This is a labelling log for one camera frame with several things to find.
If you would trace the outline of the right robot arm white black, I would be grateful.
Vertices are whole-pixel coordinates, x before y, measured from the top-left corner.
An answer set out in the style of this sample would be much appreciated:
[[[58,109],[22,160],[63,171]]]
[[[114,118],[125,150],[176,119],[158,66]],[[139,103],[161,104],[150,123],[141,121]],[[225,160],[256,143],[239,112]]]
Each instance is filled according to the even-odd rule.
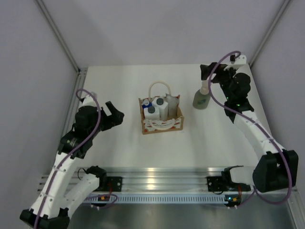
[[[251,78],[237,72],[239,65],[211,63],[201,65],[201,80],[206,83],[213,73],[212,83],[220,85],[226,101],[225,114],[240,129],[257,154],[255,168],[228,167],[222,172],[222,185],[234,189],[238,184],[255,186],[262,193],[294,187],[296,184],[298,155],[286,150],[263,127],[247,98]]]

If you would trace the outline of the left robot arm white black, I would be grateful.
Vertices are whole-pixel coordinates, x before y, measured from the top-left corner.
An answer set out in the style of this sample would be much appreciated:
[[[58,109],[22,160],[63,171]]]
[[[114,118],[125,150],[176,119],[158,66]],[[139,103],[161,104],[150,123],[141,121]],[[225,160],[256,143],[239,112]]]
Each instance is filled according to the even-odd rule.
[[[91,166],[70,191],[67,187],[73,174],[101,131],[122,124],[124,113],[106,102],[111,114],[83,100],[75,115],[72,129],[62,137],[53,168],[36,201],[20,214],[20,220],[34,229],[66,229],[76,209],[95,190],[108,190],[106,170]]]

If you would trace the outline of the burlap watermelon canvas bag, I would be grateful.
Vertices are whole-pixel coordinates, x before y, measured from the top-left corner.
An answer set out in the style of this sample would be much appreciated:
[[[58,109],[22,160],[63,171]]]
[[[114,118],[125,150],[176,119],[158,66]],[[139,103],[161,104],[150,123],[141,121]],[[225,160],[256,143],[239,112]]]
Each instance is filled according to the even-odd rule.
[[[154,100],[155,97],[160,97],[163,98],[165,101],[166,100],[166,94],[164,96],[158,95],[153,97],[151,94],[151,90],[152,87],[156,84],[163,84],[164,86],[166,86],[167,88],[167,93],[166,94],[170,94],[171,93],[171,88],[170,86],[163,82],[163,81],[156,81],[154,83],[152,83],[149,86],[148,89],[148,97],[144,98],[144,99],[148,99],[151,103]],[[144,112],[142,109],[142,102],[144,99],[139,99],[139,105],[140,105],[140,114],[141,114],[141,126],[142,126],[142,134],[144,135],[148,135],[148,134],[156,134],[156,133],[164,133],[164,132],[170,132],[170,131],[180,131],[183,130],[183,123],[184,123],[184,116],[181,112],[181,109],[178,105],[178,110],[177,110],[177,116],[174,118],[171,118],[168,116],[167,120],[162,121],[160,120],[150,120],[150,119],[145,119],[144,118]]]

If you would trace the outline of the silver refill pouch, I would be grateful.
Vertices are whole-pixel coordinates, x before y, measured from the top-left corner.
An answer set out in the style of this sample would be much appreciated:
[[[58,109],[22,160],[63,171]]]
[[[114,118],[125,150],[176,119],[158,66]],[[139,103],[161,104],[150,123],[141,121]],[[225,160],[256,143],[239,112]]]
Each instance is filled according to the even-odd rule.
[[[166,100],[168,103],[168,116],[171,118],[176,117],[180,99],[170,94],[166,94]]]

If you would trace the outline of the grey pump bottle beige cap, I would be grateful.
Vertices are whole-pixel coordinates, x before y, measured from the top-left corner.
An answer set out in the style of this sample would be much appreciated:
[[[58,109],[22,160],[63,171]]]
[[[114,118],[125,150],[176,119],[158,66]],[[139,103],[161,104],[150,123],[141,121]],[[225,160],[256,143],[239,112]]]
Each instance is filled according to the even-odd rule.
[[[210,98],[208,80],[204,80],[202,81],[201,88],[194,95],[193,107],[199,110],[205,109],[208,106]]]

